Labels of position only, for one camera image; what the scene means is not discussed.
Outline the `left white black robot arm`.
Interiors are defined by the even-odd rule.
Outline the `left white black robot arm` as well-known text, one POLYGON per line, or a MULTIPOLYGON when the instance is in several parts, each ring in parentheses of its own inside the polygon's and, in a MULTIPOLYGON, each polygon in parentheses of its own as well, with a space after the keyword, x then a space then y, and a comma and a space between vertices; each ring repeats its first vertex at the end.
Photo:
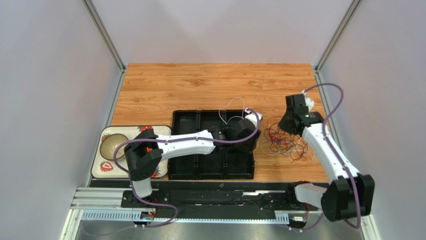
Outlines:
POLYGON ((152 129, 125 144, 128 175, 136 196, 152 194, 151 176, 164 160, 189 155, 223 155, 234 149, 250 152, 260 133, 261 119, 248 115, 232 125, 211 127, 191 134, 161 135, 152 129))

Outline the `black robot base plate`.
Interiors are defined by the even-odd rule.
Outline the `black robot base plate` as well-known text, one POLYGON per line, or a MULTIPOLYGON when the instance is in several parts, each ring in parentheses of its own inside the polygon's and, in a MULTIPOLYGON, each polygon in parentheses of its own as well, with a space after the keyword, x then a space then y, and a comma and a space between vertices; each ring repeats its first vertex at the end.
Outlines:
POLYGON ((121 198, 123 208, 147 208, 149 203, 161 206, 157 218, 169 218, 175 213, 169 204, 177 207, 181 219, 269 220, 276 211, 305 217, 317 207, 292 203, 286 182, 252 181, 153 181, 152 194, 140 202, 131 190, 121 198))

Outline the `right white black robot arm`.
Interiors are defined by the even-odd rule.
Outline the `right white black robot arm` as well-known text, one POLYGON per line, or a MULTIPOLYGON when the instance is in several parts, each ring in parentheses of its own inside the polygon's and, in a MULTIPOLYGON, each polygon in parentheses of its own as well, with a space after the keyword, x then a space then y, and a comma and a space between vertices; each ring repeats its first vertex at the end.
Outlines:
POLYGON ((286 96, 286 111, 279 129, 299 135, 314 151, 329 182, 320 187, 299 181, 288 188, 292 201, 321 209, 330 222, 368 216, 372 210, 375 181, 361 174, 346 158, 332 138, 325 120, 312 111, 304 94, 286 96))

